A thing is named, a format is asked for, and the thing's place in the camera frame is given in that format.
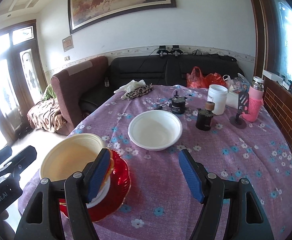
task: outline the red bowl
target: red bowl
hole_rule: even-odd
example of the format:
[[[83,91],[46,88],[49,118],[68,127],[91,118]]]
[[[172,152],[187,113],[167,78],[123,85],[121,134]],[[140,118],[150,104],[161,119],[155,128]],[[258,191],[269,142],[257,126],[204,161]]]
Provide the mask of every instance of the red bowl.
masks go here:
[[[114,169],[110,174],[110,188],[107,195],[100,203],[88,209],[92,222],[102,220],[106,216],[117,211],[124,203],[131,187],[127,163],[116,151],[112,150],[112,153]],[[65,199],[59,199],[59,201],[60,203],[65,203]],[[65,205],[59,205],[59,208],[65,216],[68,216],[67,207]]]

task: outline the tiled floor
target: tiled floor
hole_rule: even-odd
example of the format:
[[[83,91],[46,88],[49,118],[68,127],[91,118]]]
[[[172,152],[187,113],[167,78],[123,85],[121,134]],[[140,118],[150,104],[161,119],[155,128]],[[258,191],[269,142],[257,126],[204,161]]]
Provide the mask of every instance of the tiled floor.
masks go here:
[[[21,189],[25,187],[27,182],[34,176],[36,171],[40,168],[41,163],[47,153],[56,144],[66,138],[65,135],[57,133],[50,133],[43,129],[32,131],[30,134],[25,136],[23,139],[18,140],[12,146],[13,155],[16,155],[28,145],[35,147],[37,151],[37,159],[28,166],[21,174],[21,180],[19,182]],[[17,200],[7,208],[9,217],[6,220],[10,226],[16,231],[18,223],[20,221],[20,215],[17,209]]]

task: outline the table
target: table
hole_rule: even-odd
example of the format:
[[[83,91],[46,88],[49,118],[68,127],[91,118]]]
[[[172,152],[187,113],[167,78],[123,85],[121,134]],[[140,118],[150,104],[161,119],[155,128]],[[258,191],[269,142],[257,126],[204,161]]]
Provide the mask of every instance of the table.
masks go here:
[[[195,127],[197,108],[204,108],[207,89],[154,86],[147,95],[131,101],[114,95],[83,120],[70,134],[94,133],[107,147],[119,152],[129,166],[132,187],[122,207],[94,223],[100,239],[189,239],[200,214],[178,163],[178,153],[187,148],[196,162],[222,179],[247,178],[254,187],[271,224],[275,239],[285,239],[292,230],[292,155],[265,108],[256,122],[240,130],[228,119],[236,109],[226,107],[216,116],[210,131]],[[176,88],[188,90],[187,111],[178,115],[183,133],[179,141],[160,152],[134,145],[127,134],[130,121],[144,111],[167,102]],[[39,174],[24,188],[19,199],[22,213],[39,183]],[[224,200],[216,239],[222,239],[229,200]],[[62,215],[66,239],[71,238],[68,219]]]

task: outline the leopard print fabric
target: leopard print fabric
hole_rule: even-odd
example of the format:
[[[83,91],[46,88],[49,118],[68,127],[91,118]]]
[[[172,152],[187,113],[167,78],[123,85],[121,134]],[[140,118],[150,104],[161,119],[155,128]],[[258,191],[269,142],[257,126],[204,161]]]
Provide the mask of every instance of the leopard print fabric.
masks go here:
[[[127,98],[127,100],[132,100],[133,98],[137,98],[137,97],[141,97],[143,95],[146,95],[153,90],[154,90],[154,87],[152,87],[151,85],[138,87],[135,90],[127,93],[126,98]]]

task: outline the brick wall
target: brick wall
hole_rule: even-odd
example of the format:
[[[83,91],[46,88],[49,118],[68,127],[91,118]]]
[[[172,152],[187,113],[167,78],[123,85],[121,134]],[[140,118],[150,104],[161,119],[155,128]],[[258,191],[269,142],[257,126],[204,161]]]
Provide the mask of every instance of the brick wall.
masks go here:
[[[283,133],[292,152],[292,95],[276,82],[266,78],[264,105]]]

